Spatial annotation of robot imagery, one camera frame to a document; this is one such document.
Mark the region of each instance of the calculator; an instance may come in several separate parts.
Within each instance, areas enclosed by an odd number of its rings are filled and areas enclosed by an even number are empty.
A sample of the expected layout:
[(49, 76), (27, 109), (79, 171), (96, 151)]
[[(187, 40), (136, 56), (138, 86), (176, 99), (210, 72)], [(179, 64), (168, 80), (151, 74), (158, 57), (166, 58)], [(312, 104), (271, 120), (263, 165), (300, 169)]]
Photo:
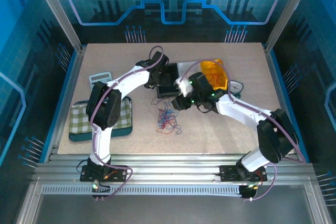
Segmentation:
[(94, 84), (98, 81), (101, 81), (103, 83), (112, 81), (112, 75), (110, 72), (96, 73), (96, 74), (89, 76), (89, 81), (90, 81), (90, 86), (92, 90)]

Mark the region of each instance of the white robotic arm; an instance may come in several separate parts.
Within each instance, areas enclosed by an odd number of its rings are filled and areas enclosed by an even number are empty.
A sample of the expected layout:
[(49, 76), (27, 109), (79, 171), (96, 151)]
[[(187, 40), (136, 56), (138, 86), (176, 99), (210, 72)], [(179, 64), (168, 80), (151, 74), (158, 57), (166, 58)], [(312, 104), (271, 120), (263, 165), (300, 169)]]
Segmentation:
[[(88, 166), (90, 167), (89, 171), (96, 173), (97, 179), (105, 178), (107, 172), (110, 171), (106, 171), (104, 164), (110, 162), (111, 132), (113, 125), (120, 116), (121, 100), (141, 85), (146, 88), (169, 86), (172, 80), (169, 73), (165, 72), (165, 65), (168, 61), (167, 56), (162, 56), (160, 52), (156, 52), (152, 59), (138, 62), (133, 69), (123, 76), (108, 83), (97, 82), (94, 85), (87, 106), (87, 114), (91, 120), (94, 111), (97, 112), (93, 117), (93, 124), (97, 129), (95, 132), (92, 129), (92, 137), (95, 135), (96, 139), (93, 140), (95, 145), (92, 145)], [(153, 63), (157, 66), (147, 70), (148, 66), (153, 65)], [(256, 178), (255, 173), (264, 171), (264, 166), (269, 162), (278, 163), (293, 148), (286, 137), (280, 131), (277, 131), (277, 127), (272, 124), (272, 121), (265, 120), (265, 115), (271, 116), (277, 123), (280, 123), (298, 143), (296, 133), (283, 110), (274, 112), (264, 110), (237, 98), (232, 99), (224, 90), (214, 91), (201, 72), (193, 74), (188, 79), (178, 78), (175, 84), (181, 91), (181, 95), (172, 101), (175, 109), (186, 110), (192, 105), (196, 105), (199, 109), (200, 106), (203, 106), (208, 109), (206, 112), (213, 111), (230, 116), (257, 132), (259, 146), (243, 156), (234, 169), (239, 174), (240, 181), (253, 181)], [(107, 102), (98, 106), (100, 100), (103, 99), (103, 94), (108, 92), (110, 93)]]
[(206, 112), (213, 111), (229, 116), (242, 124), (249, 126), (258, 134), (259, 146), (243, 156), (237, 166), (246, 173), (252, 173), (268, 163), (278, 163), (292, 149), (292, 144), (274, 123), (265, 116), (275, 121), (298, 143), (298, 138), (287, 114), (281, 110), (264, 110), (230, 96), (224, 90), (214, 91), (202, 73), (191, 75), (188, 80), (178, 78), (181, 95), (176, 97), (172, 104), (177, 110), (186, 110), (192, 105), (197, 108), (202, 105)]
[[(126, 95), (128, 95), (130, 92), (132, 92), (134, 89), (141, 85), (145, 85), (148, 82), (150, 73), (148, 71), (139, 71), (140, 69), (143, 69), (141, 66), (135, 66), (132, 68), (128, 73), (133, 73), (129, 75), (126, 79), (121, 81), (120, 83), (118, 80), (120, 80), (123, 76), (113, 80), (109, 81), (106, 83), (107, 87), (111, 87), (113, 84), (117, 83), (117, 85), (114, 86), (114, 89), (118, 89), (121, 92), (121, 99), (123, 99)], [(97, 155), (100, 157), (100, 159), (104, 162), (107, 163), (110, 158), (110, 142), (111, 142), (111, 133), (112, 133), (112, 127), (108, 127), (105, 130), (102, 130), (102, 128), (98, 125), (95, 124), (97, 127), (97, 139), (96, 139), (96, 150), (97, 150)], [(94, 128), (92, 128), (92, 139), (94, 135)], [(90, 154), (90, 159), (95, 163), (99, 165), (103, 165), (97, 158), (96, 155), (93, 151), (91, 151)]]

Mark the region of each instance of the green checkered cloth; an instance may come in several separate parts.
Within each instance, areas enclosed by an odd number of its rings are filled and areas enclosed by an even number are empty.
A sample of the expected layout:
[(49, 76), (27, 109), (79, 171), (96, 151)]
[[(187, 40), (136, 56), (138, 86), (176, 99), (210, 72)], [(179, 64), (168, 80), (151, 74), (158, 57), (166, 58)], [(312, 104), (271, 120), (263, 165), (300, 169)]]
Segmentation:
[[(87, 103), (74, 104), (70, 111), (69, 134), (92, 132), (89, 117), (86, 115)], [(129, 99), (121, 101), (120, 117), (113, 129), (122, 129), (132, 126), (132, 102)]]

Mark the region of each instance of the glass panel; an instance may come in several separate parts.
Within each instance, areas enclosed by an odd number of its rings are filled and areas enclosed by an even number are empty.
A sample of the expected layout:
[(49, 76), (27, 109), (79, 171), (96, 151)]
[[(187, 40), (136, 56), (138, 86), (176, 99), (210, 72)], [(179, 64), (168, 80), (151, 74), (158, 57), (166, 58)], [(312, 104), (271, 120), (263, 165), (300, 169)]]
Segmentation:
[(60, 1), (85, 44), (266, 42), (287, 0)]
[[(336, 173), (336, 0), (301, 0), (274, 47), (289, 100), (318, 175)], [(330, 189), (326, 180), (323, 189)], [(334, 199), (334, 190), (326, 199)]]
[(0, 0), (0, 13), (0, 222), (13, 223), (41, 157), (72, 48), (45, 0)]

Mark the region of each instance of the tabletop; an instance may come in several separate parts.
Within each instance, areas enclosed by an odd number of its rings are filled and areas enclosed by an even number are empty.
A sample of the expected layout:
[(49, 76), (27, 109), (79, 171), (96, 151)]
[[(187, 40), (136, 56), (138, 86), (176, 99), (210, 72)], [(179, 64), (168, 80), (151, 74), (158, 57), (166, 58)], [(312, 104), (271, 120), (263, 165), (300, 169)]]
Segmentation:
[[(260, 43), (88, 44), (71, 104), (89, 99), (89, 76), (111, 72), (117, 78), (148, 59), (155, 45), (164, 48), (170, 63), (220, 59), (230, 77), (244, 84), (241, 100), (263, 109), (280, 107)], [(158, 133), (158, 111), (151, 105), (156, 90), (138, 87), (128, 96), (132, 99), (133, 131), (111, 139), (112, 154), (245, 153), (258, 146), (257, 134), (249, 127), (227, 116), (202, 114), (195, 106), (177, 112), (182, 134)], [(69, 140), (68, 114), (58, 154), (89, 154), (91, 144)]]

